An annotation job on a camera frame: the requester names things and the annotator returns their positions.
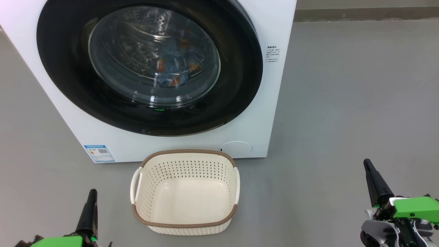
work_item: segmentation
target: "washing machine door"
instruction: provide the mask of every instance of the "washing machine door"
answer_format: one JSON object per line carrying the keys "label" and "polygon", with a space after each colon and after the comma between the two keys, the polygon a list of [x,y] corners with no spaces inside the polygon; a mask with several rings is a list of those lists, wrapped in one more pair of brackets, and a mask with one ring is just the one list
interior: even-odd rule
{"label": "washing machine door", "polygon": [[49,0],[37,46],[59,90],[91,116],[148,135],[228,123],[251,103],[262,54],[230,0]]}

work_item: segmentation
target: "plastic basket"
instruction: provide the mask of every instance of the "plastic basket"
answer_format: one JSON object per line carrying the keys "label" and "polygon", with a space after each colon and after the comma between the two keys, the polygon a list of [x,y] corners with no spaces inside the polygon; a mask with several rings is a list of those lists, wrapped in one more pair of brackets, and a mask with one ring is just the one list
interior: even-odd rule
{"label": "plastic basket", "polygon": [[228,227],[239,190],[239,172],[227,154],[171,150],[143,161],[131,180],[130,199],[136,218],[155,232],[207,235]]}

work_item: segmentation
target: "white handle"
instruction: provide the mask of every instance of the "white handle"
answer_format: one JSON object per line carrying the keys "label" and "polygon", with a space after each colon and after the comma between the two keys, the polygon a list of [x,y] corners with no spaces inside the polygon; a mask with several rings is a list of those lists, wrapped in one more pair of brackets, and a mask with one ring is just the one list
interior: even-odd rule
{"label": "white handle", "polygon": [[[130,201],[131,204],[135,204],[137,201],[137,197],[139,196],[139,186],[140,186],[140,182],[142,181],[142,174],[140,173],[140,171],[142,170],[142,167],[139,167],[136,172],[133,175],[133,179],[131,179],[131,186],[130,186]],[[134,197],[134,184],[136,183],[136,179],[138,177],[138,175],[140,174],[140,179],[139,179],[139,183],[137,184],[137,192],[136,192],[136,197]]]}
{"label": "white handle", "polygon": [[235,176],[236,176],[236,197],[235,204],[238,204],[239,201],[239,192],[241,191],[241,179],[239,177],[238,167],[235,167]]}

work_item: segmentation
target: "empty basket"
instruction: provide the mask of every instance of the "empty basket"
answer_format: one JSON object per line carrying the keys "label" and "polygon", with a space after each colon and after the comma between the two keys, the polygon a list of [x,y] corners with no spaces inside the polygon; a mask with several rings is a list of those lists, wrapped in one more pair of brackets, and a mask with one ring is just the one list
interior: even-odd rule
{"label": "empty basket", "polygon": [[155,232],[206,235],[228,227],[239,190],[239,172],[227,154],[171,150],[143,161],[131,180],[130,199],[136,218]]}

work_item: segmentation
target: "door glass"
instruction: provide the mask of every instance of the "door glass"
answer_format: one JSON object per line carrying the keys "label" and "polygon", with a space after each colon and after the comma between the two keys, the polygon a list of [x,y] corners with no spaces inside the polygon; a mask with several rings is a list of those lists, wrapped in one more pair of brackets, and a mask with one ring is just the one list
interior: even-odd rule
{"label": "door glass", "polygon": [[220,74],[218,51],[207,33],[158,7],[127,7],[107,15],[94,27],[88,52],[109,87],[154,108],[197,101]]}

